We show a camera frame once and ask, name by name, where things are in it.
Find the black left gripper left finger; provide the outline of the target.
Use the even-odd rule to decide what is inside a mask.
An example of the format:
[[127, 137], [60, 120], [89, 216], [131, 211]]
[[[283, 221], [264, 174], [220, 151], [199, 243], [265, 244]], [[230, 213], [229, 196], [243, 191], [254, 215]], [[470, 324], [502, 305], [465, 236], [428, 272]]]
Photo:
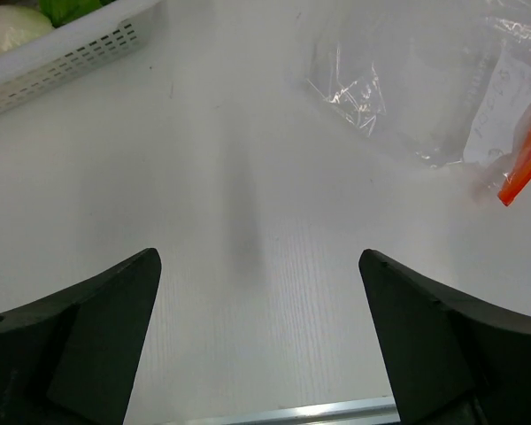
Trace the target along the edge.
[[123, 423], [161, 270], [145, 249], [0, 313], [0, 424]]

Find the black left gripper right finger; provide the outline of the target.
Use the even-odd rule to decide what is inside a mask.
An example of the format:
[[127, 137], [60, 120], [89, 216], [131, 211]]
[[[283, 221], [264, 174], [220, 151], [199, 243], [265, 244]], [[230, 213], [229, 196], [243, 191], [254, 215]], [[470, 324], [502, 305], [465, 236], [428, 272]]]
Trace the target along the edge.
[[358, 268], [403, 424], [531, 424], [531, 316], [379, 251]]

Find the clear zip bag orange zipper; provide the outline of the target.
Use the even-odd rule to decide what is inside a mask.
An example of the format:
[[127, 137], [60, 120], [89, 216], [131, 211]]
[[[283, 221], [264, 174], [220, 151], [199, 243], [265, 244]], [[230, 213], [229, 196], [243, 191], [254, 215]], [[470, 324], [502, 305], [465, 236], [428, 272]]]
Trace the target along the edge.
[[392, 158], [456, 167], [504, 205], [531, 182], [531, 1], [326, 1], [294, 64], [309, 100]]

